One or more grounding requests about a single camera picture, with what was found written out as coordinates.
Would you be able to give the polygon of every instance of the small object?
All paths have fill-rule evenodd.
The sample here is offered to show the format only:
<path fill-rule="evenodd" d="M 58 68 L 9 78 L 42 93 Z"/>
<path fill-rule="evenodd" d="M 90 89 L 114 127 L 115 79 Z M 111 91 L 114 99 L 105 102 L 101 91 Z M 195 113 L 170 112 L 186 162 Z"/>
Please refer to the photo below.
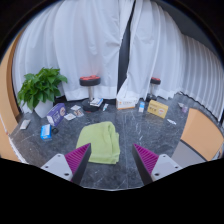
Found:
<path fill-rule="evenodd" d="M 169 119 L 167 119 L 171 124 L 175 124 L 176 125 L 176 122 L 174 122 L 174 121 L 171 121 L 171 120 L 169 120 Z"/>
<path fill-rule="evenodd" d="M 99 107 L 103 102 L 103 98 L 95 98 L 93 101 L 90 102 L 91 106 Z"/>
<path fill-rule="evenodd" d="M 187 107 L 187 106 L 183 106 L 183 107 L 182 107 L 182 111 L 183 111 L 184 113 L 186 113 L 187 110 L 188 110 L 188 107 Z"/>
<path fill-rule="evenodd" d="M 24 120 L 20 126 L 20 129 L 26 129 L 29 123 L 30 123 L 30 120 Z"/>
<path fill-rule="evenodd" d="M 47 114 L 48 122 L 56 127 L 63 120 L 66 114 L 65 104 L 58 103 L 56 104 Z"/>
<path fill-rule="evenodd" d="M 145 107 L 145 103 L 144 102 L 141 102 L 140 105 L 139 105 L 139 112 L 143 112 L 144 111 L 144 107 Z"/>
<path fill-rule="evenodd" d="M 184 106 L 183 103 L 178 103 L 178 104 L 179 104 L 180 108 L 182 108 Z"/>
<path fill-rule="evenodd" d="M 73 115 L 73 114 L 67 114 L 67 115 L 65 115 L 65 119 L 67 119 L 68 121 L 70 121 L 70 120 L 72 120 L 72 119 L 74 119 L 74 118 L 76 118 L 76 116 L 75 115 Z"/>
<path fill-rule="evenodd" d="M 53 128 L 53 129 L 52 129 L 52 133 L 53 133 L 53 134 L 57 134 L 57 133 L 58 133 L 58 129 L 57 129 L 57 128 Z"/>
<path fill-rule="evenodd" d="M 104 107 L 103 107 L 103 111 L 105 111 L 105 110 L 107 109 L 107 107 L 108 107 L 108 104 L 105 103 L 105 105 L 104 105 Z"/>
<path fill-rule="evenodd" d="M 117 98 L 116 107 L 118 110 L 135 108 L 138 100 L 134 97 L 132 98 Z"/>
<path fill-rule="evenodd" d="M 82 109 L 84 111 L 89 111 L 89 112 L 96 112 L 99 110 L 98 106 L 92 106 L 90 102 L 93 101 L 93 86 L 99 85 L 101 82 L 101 79 L 99 76 L 96 75 L 91 75 L 87 77 L 80 77 L 79 79 L 79 84 L 81 86 L 86 86 L 88 87 L 89 91 L 89 99 L 83 100 L 82 102 Z"/>
<path fill-rule="evenodd" d="M 80 109 L 80 108 L 81 108 L 80 106 L 75 105 L 75 106 L 73 106 L 71 109 L 72 109 L 72 110 L 78 110 L 78 109 Z"/>
<path fill-rule="evenodd" d="M 166 113 L 168 111 L 168 106 L 162 103 L 159 103 L 154 100 L 150 100 L 149 106 L 148 106 L 148 112 L 152 113 L 156 116 L 159 116 L 161 118 L 165 118 Z"/>
<path fill-rule="evenodd" d="M 81 110 L 75 110 L 74 114 L 76 115 L 76 117 L 82 117 L 84 115 Z"/>
<path fill-rule="evenodd" d="M 43 140 L 51 140 L 51 125 L 47 124 L 41 127 L 40 137 Z"/>
<path fill-rule="evenodd" d="M 157 97 L 154 94 L 154 85 L 160 85 L 161 80 L 159 78 L 152 77 L 150 80 L 150 93 L 147 94 L 146 102 L 150 102 L 151 100 L 157 101 Z"/>

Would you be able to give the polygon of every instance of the yellow box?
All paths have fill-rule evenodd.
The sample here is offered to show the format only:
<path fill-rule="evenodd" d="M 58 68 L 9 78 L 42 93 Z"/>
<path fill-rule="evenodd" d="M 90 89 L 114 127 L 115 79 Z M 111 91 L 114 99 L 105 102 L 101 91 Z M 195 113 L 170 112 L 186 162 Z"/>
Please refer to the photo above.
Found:
<path fill-rule="evenodd" d="M 156 116 L 164 118 L 166 116 L 167 111 L 168 111 L 168 106 L 164 105 L 162 103 L 159 103 L 157 101 L 150 100 L 147 111 L 149 113 L 155 114 Z"/>

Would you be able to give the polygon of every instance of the green towel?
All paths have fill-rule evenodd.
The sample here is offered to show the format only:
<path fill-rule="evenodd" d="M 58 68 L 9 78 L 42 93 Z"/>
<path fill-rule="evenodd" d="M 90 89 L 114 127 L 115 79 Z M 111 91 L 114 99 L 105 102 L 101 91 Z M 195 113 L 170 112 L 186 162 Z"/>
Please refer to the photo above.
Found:
<path fill-rule="evenodd" d="M 112 122 L 106 121 L 82 129 L 76 148 L 91 143 L 89 162 L 116 164 L 119 161 L 119 134 Z"/>

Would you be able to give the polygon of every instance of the stool seat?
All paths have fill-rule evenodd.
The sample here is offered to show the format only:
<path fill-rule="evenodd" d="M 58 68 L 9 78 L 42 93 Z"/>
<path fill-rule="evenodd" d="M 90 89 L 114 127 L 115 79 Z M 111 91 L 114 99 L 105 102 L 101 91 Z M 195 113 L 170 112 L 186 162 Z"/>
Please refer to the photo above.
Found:
<path fill-rule="evenodd" d="M 161 80 L 158 78 L 152 77 L 150 83 L 155 84 L 155 85 L 160 85 Z"/>
<path fill-rule="evenodd" d="M 96 86 L 99 85 L 101 79 L 99 76 L 91 75 L 91 76 L 82 76 L 79 79 L 79 84 L 81 86 Z"/>

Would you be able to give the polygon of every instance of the plant pot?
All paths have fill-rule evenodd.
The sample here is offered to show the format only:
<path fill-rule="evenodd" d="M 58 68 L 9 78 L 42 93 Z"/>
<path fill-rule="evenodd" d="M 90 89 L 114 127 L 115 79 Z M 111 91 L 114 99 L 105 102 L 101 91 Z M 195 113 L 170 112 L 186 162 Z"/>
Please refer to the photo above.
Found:
<path fill-rule="evenodd" d="M 40 101 L 34 110 L 39 117 L 44 118 L 47 116 L 52 107 L 53 102 L 47 100 L 45 103 L 43 103 L 42 101 Z"/>

